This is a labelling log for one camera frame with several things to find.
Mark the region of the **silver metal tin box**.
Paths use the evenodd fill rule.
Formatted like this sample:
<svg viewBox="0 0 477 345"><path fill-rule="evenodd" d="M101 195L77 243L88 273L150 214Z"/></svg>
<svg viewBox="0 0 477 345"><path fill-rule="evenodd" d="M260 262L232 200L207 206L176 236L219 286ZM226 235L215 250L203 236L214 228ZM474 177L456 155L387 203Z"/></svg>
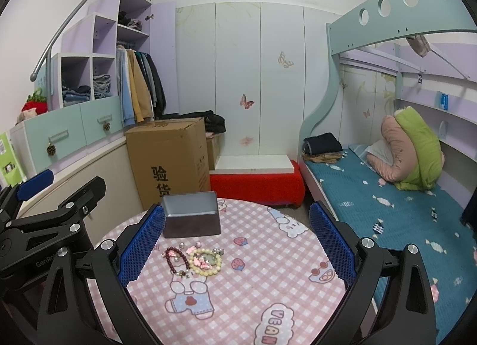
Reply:
<svg viewBox="0 0 477 345"><path fill-rule="evenodd" d="M199 191L162 198L166 216L164 238L195 238L222 233L215 191Z"/></svg>

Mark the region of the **green paper bag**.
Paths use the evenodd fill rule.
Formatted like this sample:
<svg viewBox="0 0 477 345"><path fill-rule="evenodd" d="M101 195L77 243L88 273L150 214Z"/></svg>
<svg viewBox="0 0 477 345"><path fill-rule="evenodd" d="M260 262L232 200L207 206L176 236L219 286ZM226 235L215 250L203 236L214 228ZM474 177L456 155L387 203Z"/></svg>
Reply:
<svg viewBox="0 0 477 345"><path fill-rule="evenodd" d="M0 139L0 166L1 166L1 179L7 186L15 186L16 184L26 181L23 169L19 164L18 158L8 133L2 133Z"/></svg>

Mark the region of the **red strawberry plush toy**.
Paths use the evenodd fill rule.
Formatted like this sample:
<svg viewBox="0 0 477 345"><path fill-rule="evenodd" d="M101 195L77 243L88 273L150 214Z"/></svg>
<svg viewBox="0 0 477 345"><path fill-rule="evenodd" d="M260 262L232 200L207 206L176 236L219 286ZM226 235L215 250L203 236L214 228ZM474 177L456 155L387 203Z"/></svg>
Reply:
<svg viewBox="0 0 477 345"><path fill-rule="evenodd" d="M48 111L47 98L43 95L40 87L37 87L34 92L29 95L22 111L29 111L34 109L37 115L41 115Z"/></svg>

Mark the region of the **beige lower cabinet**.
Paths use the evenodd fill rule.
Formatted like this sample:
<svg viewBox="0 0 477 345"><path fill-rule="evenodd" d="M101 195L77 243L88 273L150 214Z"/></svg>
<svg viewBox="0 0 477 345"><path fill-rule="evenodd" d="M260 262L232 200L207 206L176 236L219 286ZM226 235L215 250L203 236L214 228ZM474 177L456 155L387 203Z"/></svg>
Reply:
<svg viewBox="0 0 477 345"><path fill-rule="evenodd" d="M51 212L71 199L93 244L143 211L124 136L54 172L51 186L23 203L19 217Z"/></svg>

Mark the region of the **teal patterned bed mattress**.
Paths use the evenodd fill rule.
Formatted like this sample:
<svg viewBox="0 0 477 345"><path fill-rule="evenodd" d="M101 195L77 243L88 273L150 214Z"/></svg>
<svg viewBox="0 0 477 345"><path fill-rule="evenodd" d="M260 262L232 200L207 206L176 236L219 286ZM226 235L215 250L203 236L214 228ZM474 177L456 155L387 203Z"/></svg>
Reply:
<svg viewBox="0 0 477 345"><path fill-rule="evenodd" d="M439 186L400 191L358 155L344 151L337 163L306 162L338 220L380 247L419 248L428 274L441 342L461 318L476 292L476 241L460 222L463 209Z"/></svg>

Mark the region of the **large cardboard box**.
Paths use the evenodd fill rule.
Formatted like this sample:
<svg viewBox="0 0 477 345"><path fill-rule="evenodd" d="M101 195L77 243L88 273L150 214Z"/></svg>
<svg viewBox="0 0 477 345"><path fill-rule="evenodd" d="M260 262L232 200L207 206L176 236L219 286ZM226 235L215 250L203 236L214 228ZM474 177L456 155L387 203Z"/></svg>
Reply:
<svg viewBox="0 0 477 345"><path fill-rule="evenodd" d="M125 138L144 210L164 196L210 190L203 119L151 121L128 130Z"/></svg>

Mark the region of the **pink checked tablecloth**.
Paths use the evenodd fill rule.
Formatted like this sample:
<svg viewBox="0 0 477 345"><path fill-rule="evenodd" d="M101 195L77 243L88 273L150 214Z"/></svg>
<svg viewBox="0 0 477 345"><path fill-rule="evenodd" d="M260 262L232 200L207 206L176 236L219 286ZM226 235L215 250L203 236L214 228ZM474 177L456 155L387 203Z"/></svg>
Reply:
<svg viewBox="0 0 477 345"><path fill-rule="evenodd" d="M290 215L220 199L222 232L161 238L128 292L164 344L310 344L344 296L315 234ZM168 247L221 249L212 276L182 276Z"/></svg>

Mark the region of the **pink and green quilt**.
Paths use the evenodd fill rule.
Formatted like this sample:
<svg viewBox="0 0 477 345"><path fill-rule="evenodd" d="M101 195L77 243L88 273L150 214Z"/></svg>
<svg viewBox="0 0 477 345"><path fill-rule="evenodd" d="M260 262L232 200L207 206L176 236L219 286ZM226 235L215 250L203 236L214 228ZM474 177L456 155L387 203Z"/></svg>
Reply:
<svg viewBox="0 0 477 345"><path fill-rule="evenodd" d="M366 153L366 160L386 182L401 191L428 191L442 174L445 156L434 131L416 109L401 108L383 118L382 139L391 146L394 164Z"/></svg>

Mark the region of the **white pillow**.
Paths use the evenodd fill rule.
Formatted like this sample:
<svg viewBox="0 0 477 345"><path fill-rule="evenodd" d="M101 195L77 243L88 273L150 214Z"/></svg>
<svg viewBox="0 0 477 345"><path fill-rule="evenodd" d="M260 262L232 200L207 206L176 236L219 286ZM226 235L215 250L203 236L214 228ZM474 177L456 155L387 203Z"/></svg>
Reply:
<svg viewBox="0 0 477 345"><path fill-rule="evenodd" d="M392 166L394 158L390 144L385 139L380 139L366 148L366 153Z"/></svg>

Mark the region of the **small cardboard box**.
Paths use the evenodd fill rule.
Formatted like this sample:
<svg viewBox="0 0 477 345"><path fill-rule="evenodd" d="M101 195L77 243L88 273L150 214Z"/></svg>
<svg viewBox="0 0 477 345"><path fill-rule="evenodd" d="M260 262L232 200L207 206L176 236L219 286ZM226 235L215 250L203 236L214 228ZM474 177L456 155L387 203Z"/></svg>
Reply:
<svg viewBox="0 0 477 345"><path fill-rule="evenodd" d="M220 134L206 133L209 169L213 171L220 158Z"/></svg>

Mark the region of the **black clothes heap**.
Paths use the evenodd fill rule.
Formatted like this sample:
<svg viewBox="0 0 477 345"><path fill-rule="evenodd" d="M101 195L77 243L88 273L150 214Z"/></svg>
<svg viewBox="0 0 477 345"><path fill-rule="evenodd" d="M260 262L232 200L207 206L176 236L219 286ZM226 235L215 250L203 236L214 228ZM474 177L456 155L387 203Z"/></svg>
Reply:
<svg viewBox="0 0 477 345"><path fill-rule="evenodd" d="M172 119L192 119L192 118L202 118L205 122L205 131L207 133L225 133L226 132L226 121L225 119L214 113L212 110L203 111L203 112L190 112L184 114L170 113L164 114L162 116L163 120L172 120Z"/></svg>

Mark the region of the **folded dark clothes pile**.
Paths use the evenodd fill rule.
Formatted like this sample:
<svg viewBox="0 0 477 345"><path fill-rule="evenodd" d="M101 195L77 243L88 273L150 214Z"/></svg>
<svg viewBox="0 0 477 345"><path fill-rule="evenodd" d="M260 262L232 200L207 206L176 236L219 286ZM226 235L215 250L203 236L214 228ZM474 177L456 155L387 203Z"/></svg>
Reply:
<svg viewBox="0 0 477 345"><path fill-rule="evenodd" d="M302 155L314 163L336 163L343 156L343 147L332 133L323 133L304 139Z"/></svg>

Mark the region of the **red bench with white top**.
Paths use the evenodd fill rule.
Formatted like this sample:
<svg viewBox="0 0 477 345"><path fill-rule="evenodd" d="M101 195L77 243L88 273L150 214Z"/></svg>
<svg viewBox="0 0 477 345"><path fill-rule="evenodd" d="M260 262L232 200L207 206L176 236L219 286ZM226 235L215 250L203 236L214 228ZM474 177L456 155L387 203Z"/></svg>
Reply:
<svg viewBox="0 0 477 345"><path fill-rule="evenodd" d="M299 207L306 188L297 162L292 173L222 174L209 172L210 187L220 198L238 199L268 206Z"/></svg>

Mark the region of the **white wardrobe with butterflies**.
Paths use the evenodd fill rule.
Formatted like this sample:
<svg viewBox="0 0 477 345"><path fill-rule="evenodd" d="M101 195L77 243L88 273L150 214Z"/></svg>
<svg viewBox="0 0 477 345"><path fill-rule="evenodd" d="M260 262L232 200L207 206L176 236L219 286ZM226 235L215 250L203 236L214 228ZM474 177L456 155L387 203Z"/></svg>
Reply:
<svg viewBox="0 0 477 345"><path fill-rule="evenodd" d="M327 25L338 15L279 3L176 10L180 113L226 121L223 155L298 157L304 119L327 88Z"/></svg>

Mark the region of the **teal bunk bed frame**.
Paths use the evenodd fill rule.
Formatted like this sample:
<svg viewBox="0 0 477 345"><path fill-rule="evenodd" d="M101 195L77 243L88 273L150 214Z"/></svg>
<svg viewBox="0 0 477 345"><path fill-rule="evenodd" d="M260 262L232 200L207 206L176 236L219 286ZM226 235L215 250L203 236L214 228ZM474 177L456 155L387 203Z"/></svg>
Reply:
<svg viewBox="0 0 477 345"><path fill-rule="evenodd" d="M339 55L371 44L425 33L474 33L462 0L367 0L327 25L324 96L300 129L304 141L331 111L340 86Z"/></svg>

